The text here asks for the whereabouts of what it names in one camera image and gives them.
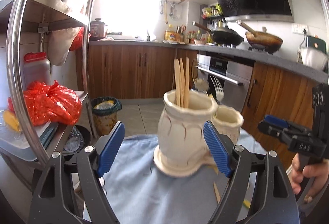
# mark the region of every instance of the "tablecloth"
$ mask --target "tablecloth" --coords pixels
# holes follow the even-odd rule
[[[266,153],[254,138],[241,129],[238,144],[254,153]],[[153,162],[158,145],[156,135],[125,139],[104,175],[107,199],[121,224],[203,224],[208,223],[217,201],[213,182],[222,196],[228,179],[214,169],[202,166],[186,178],[166,176]],[[250,176],[246,199],[251,200],[256,174]],[[245,218],[242,206],[238,220]],[[83,218],[90,220],[86,207]]]

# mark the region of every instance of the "countertop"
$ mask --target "countertop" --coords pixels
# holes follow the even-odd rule
[[[148,45],[148,46],[162,46],[167,48],[176,48],[176,49],[190,49],[190,50],[199,50],[199,51],[208,51],[215,52],[228,56],[236,56],[241,58],[246,58],[261,63],[274,65],[276,67],[288,70],[290,72],[296,73],[303,77],[312,79],[319,83],[328,83],[328,74],[322,71],[315,70],[311,67],[303,65],[301,63],[292,62],[290,60],[283,59],[274,55],[266,54],[264,52],[254,52],[244,49],[231,49],[224,48],[221,46],[210,46],[210,45],[177,45],[177,44],[168,44],[168,43],[159,43],[159,42],[149,42],[149,41],[123,41],[115,40],[111,41],[108,39],[103,39],[99,41],[90,41],[90,46],[94,45]]]

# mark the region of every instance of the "plastic lid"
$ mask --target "plastic lid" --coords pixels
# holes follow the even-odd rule
[[[47,54],[45,52],[37,52],[37,53],[27,53],[24,55],[24,61],[25,62],[36,62],[45,60],[47,58]]]

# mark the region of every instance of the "small ceramic jar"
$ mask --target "small ceramic jar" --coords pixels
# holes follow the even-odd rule
[[[176,105],[176,90],[163,96],[154,163],[170,176],[190,176],[202,164],[214,164],[203,137],[203,125],[211,120],[218,105],[203,93],[190,91],[189,97],[189,108],[182,108]]]
[[[227,135],[234,144],[237,143],[243,124],[243,116],[237,110],[219,105],[211,121],[220,134]]]

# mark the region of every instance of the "blue rubber tip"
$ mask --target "blue rubber tip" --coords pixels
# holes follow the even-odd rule
[[[289,128],[289,124],[287,123],[286,120],[282,120],[282,119],[277,118],[277,117],[275,117],[273,115],[270,115],[270,114],[267,114],[264,117],[264,121],[269,123],[269,124],[276,125],[277,127],[280,127],[282,129]]]
[[[124,139],[124,124],[120,123],[99,155],[97,174],[99,177],[109,172]]]
[[[217,137],[216,132],[217,131],[213,130],[210,123],[205,122],[203,125],[203,136],[209,147],[210,153],[215,160],[218,170],[229,178],[233,172],[230,167],[230,156]]]

